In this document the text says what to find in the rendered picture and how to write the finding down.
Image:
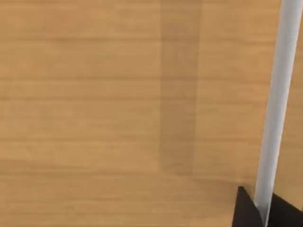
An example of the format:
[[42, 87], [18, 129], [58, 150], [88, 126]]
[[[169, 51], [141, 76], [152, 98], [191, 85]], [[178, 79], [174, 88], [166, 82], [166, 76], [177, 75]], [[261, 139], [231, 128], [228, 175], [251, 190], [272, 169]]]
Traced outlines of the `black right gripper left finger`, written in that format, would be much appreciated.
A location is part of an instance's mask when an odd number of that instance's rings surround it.
[[259, 211], [242, 186], [237, 189], [232, 227], [263, 227]]

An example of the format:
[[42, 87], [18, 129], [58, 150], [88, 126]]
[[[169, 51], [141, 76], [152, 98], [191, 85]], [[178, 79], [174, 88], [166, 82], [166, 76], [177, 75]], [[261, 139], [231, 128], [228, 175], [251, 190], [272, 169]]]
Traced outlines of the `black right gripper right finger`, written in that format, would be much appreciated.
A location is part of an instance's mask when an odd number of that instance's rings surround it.
[[303, 211], [274, 193], [268, 227], [303, 227]]

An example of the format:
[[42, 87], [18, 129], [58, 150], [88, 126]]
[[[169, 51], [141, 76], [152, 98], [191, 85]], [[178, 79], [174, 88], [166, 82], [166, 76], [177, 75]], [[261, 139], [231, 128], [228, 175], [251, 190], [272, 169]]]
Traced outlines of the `long metal handle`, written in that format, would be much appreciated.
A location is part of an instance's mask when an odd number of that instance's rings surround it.
[[303, 0], [281, 0], [254, 195], [263, 227], [268, 225], [302, 12]]

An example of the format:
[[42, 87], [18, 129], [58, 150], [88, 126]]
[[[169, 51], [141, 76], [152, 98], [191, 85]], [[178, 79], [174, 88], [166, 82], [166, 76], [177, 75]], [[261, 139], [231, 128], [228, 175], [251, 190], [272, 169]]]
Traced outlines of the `wooden door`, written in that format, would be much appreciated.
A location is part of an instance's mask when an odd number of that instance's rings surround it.
[[0, 227], [230, 227], [280, 5], [0, 0]]

